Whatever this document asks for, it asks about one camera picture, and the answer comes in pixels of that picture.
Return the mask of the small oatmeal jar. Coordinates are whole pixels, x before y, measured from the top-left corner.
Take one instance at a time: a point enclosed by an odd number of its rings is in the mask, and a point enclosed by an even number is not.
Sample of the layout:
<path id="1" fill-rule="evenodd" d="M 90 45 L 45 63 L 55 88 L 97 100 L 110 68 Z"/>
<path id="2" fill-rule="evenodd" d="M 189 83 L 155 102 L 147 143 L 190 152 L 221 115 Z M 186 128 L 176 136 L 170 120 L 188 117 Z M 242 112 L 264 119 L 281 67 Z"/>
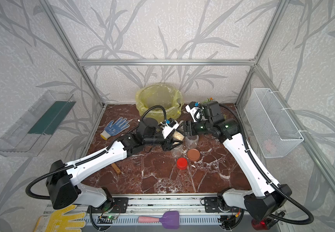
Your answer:
<path id="1" fill-rule="evenodd" d="M 180 133 L 179 131 L 175 130 L 172 134 L 172 140 L 176 143 L 183 142 L 185 139 L 185 136 Z"/>

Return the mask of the brown-lidded oatmeal jar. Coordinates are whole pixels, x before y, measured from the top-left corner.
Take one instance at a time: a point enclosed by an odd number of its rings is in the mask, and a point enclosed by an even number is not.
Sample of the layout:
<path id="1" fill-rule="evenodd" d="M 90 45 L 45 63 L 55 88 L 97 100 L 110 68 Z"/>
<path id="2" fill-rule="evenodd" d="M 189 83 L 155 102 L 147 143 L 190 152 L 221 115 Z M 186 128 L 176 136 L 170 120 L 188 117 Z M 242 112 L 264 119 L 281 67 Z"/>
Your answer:
<path id="1" fill-rule="evenodd" d="M 185 137 L 185 146 L 188 149 L 195 149 L 198 145 L 198 141 L 199 141 L 199 136 L 198 135 L 186 136 Z"/>

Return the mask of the red jar lid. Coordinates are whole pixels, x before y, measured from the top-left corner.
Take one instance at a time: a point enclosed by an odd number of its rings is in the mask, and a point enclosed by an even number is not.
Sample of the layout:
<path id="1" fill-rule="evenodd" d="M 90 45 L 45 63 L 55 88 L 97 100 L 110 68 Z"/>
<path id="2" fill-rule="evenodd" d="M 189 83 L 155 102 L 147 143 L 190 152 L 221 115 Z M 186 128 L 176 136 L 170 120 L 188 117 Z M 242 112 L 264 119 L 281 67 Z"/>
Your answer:
<path id="1" fill-rule="evenodd" d="M 186 170 L 188 167 L 188 161 L 186 158 L 177 159 L 177 168 L 179 170 Z"/>

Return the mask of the brown jar lid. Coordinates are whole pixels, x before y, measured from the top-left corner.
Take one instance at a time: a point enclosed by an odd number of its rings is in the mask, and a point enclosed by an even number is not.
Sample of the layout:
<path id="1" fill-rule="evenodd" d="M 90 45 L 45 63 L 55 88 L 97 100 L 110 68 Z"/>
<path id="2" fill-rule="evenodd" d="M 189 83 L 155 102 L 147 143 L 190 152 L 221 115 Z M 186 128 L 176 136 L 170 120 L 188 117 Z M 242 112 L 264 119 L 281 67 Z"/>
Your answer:
<path id="1" fill-rule="evenodd" d="M 187 157 L 190 161 L 196 162 L 200 160 L 200 152 L 197 149 L 190 149 L 187 152 Z"/>

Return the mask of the red-lidded oatmeal jar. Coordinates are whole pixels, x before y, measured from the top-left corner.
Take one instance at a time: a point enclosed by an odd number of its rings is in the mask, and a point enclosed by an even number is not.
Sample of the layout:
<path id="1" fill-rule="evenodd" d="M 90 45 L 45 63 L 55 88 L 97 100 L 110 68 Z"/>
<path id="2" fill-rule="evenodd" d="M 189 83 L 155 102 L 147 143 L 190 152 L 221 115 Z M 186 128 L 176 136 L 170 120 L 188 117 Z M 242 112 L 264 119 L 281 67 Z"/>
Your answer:
<path id="1" fill-rule="evenodd" d="M 184 153 L 183 148 L 184 148 L 183 145 L 179 145 L 179 146 L 173 148 L 173 149 L 170 151 L 172 157 L 175 158 L 175 159 L 180 158 L 180 157 L 183 155 L 183 153 Z"/>

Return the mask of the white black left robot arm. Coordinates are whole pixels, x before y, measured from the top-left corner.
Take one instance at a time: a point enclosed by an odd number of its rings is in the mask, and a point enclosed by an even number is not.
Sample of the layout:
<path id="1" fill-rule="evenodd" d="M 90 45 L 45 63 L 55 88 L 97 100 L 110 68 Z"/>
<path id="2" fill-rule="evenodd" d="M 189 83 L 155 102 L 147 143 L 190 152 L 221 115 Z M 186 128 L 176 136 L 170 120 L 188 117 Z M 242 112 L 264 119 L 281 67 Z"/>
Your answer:
<path id="1" fill-rule="evenodd" d="M 111 206 L 113 198 L 106 188 L 91 187 L 82 181 L 113 163 L 141 153 L 146 146 L 160 146 L 163 151 L 180 146 L 185 136 L 179 127 L 179 123 L 167 115 L 158 122 L 144 113 L 135 128 L 115 138 L 107 147 L 67 163 L 54 162 L 49 173 L 27 185 L 26 195 L 50 200 L 56 210 L 72 204 L 94 208 Z"/>

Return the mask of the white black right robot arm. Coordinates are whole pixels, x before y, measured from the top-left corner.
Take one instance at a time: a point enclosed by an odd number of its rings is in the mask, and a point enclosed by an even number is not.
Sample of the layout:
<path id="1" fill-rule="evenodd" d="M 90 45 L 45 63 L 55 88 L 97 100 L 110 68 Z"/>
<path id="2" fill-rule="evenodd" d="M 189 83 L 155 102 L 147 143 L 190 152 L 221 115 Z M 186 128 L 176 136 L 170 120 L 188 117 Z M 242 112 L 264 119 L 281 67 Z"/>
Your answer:
<path id="1" fill-rule="evenodd" d="M 211 134 L 221 141 L 235 158 L 245 174 L 251 190 L 229 188 L 218 194 L 219 206 L 238 207 L 246 210 L 253 218 L 258 230 L 267 230 L 281 221 L 293 225 L 308 225 L 314 222 L 314 216 L 306 207 L 291 197 L 292 190 L 269 173 L 248 143 L 245 129 L 236 112 L 228 106 L 209 101 L 191 102 L 186 105 L 191 121 L 183 123 L 186 136 Z M 284 213 L 275 212 L 286 202 L 290 202 L 306 214 L 306 219 L 285 218 Z"/>

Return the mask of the potted artificial flower plant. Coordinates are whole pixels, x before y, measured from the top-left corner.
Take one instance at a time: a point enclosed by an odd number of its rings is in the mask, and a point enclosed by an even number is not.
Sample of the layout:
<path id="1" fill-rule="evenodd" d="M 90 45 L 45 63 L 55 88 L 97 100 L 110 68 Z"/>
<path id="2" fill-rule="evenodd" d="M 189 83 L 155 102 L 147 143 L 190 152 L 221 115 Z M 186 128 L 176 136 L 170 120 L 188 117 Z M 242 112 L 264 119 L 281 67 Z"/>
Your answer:
<path id="1" fill-rule="evenodd" d="M 207 100 L 203 101 L 202 104 L 207 104 L 213 100 L 214 100 L 213 98 L 208 98 Z"/>

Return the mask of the yellow plastic bin liner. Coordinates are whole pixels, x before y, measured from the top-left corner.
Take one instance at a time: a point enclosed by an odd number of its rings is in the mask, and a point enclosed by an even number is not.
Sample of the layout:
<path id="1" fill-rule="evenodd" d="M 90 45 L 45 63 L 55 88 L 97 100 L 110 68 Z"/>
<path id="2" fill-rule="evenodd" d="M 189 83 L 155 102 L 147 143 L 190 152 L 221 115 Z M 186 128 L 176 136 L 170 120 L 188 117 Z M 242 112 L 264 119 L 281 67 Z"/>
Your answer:
<path id="1" fill-rule="evenodd" d="M 164 107 L 167 119 L 178 119 L 182 114 L 184 98 L 175 87 L 163 83 L 149 85 L 136 93 L 136 108 L 142 116 L 155 105 Z"/>

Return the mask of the blue dotted white work glove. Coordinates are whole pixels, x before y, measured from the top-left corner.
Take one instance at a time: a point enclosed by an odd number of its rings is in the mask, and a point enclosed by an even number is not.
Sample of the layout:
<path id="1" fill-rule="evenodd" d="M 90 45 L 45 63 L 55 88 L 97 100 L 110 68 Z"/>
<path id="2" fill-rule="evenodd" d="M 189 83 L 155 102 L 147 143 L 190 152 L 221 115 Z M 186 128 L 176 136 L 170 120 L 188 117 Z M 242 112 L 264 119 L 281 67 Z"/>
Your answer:
<path id="1" fill-rule="evenodd" d="M 100 134 L 101 138 L 104 140 L 108 140 L 112 136 L 116 136 L 122 131 L 128 129 L 130 127 L 129 121 L 127 118 L 120 117 L 118 120 L 111 120 L 103 132 Z"/>

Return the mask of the pink item in basket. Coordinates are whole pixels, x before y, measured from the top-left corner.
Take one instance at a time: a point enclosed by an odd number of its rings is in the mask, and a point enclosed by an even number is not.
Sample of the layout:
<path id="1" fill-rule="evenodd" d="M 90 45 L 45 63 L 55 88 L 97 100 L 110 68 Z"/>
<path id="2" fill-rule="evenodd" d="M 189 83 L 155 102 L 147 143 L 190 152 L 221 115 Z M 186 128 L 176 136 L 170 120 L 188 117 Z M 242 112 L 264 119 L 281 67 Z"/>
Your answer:
<path id="1" fill-rule="evenodd" d="M 276 148 L 275 144 L 270 139 L 264 141 L 264 147 L 265 147 L 266 151 L 271 155 L 275 155 L 276 152 L 277 152 L 277 148 Z"/>

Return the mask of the red black handheld tool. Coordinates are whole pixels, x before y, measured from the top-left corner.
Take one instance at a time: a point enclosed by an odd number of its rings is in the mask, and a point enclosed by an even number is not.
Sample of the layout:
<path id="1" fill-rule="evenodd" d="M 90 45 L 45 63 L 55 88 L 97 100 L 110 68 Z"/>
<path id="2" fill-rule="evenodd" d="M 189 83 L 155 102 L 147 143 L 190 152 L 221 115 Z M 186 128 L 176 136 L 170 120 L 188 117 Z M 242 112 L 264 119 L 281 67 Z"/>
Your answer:
<path id="1" fill-rule="evenodd" d="M 256 231 L 262 231 L 262 230 L 270 230 L 271 227 L 273 227 L 279 221 L 280 221 L 279 219 L 274 219 L 269 215 L 263 220 L 257 220 L 256 218 L 253 218 L 251 224 Z"/>

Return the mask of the yellow dotted glove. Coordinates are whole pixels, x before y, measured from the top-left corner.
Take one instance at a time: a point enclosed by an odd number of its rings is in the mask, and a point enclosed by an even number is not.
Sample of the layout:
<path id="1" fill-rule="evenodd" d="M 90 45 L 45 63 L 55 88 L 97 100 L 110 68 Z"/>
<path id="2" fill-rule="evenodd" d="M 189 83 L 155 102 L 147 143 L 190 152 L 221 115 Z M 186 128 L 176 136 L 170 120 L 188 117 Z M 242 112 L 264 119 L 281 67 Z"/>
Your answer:
<path id="1" fill-rule="evenodd" d="M 73 213 L 76 205 L 56 210 L 50 215 L 41 216 L 34 232 L 81 232 L 86 226 L 86 212 Z"/>

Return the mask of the blue wooden-handled garden fork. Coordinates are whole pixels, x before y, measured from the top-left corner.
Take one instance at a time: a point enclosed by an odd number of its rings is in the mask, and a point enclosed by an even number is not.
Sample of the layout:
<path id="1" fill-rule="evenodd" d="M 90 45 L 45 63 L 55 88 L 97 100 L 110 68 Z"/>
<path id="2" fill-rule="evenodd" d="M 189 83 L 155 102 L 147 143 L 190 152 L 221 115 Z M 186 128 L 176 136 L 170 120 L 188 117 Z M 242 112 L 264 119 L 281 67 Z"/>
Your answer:
<path id="1" fill-rule="evenodd" d="M 120 170 L 120 168 L 116 165 L 116 163 L 112 163 L 111 166 L 112 166 L 113 170 L 114 170 L 118 175 L 120 175 L 120 174 L 122 173 L 121 170 Z"/>

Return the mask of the purple pink-handled scoop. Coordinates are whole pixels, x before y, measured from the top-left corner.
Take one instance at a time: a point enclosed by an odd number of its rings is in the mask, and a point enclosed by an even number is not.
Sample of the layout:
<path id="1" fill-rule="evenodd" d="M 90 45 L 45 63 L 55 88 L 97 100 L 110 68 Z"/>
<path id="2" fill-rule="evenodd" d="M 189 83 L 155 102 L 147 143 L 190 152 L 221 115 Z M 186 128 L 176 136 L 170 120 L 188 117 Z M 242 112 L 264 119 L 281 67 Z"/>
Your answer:
<path id="1" fill-rule="evenodd" d="M 138 223 L 161 223 L 165 229 L 179 229 L 180 214 L 178 211 L 168 211 L 162 217 L 139 216 Z"/>

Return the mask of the clear plastic wall shelf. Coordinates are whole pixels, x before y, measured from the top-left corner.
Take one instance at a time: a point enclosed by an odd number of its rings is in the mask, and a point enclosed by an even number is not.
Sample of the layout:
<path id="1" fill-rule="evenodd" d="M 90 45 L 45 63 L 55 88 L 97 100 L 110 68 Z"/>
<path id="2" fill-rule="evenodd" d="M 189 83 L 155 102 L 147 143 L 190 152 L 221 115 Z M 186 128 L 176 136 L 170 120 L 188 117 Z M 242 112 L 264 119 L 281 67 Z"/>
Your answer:
<path id="1" fill-rule="evenodd" d="M 72 110 L 71 93 L 48 90 L 0 137 L 0 155 L 36 157 Z"/>

